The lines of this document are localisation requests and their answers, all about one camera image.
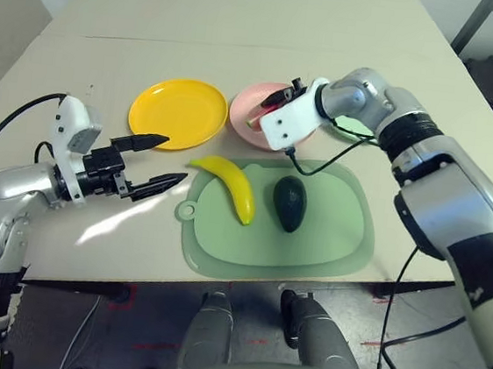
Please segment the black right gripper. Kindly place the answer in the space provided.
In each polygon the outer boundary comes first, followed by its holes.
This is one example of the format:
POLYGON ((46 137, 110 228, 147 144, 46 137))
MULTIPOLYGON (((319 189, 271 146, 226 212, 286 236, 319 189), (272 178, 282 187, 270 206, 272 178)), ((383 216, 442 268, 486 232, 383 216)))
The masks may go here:
POLYGON ((280 108, 284 104, 292 102, 302 96, 305 91, 307 91, 307 87, 304 86, 302 79, 297 77, 290 82, 290 85, 287 88, 275 91, 264 99, 261 102, 261 107, 268 109, 280 108))

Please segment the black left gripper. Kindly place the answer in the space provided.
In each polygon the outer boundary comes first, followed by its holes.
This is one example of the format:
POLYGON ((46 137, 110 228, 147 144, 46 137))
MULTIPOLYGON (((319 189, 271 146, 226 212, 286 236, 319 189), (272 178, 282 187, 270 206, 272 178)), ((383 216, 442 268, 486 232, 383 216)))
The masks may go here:
POLYGON ((132 202, 168 192, 178 185, 187 173, 169 173, 150 178, 149 181, 132 186, 125 178, 125 163, 121 152, 141 152, 167 143, 169 137, 152 134, 133 134, 110 139, 110 146, 93 149, 82 157, 83 171, 79 173, 78 185, 84 195, 119 195, 132 202))

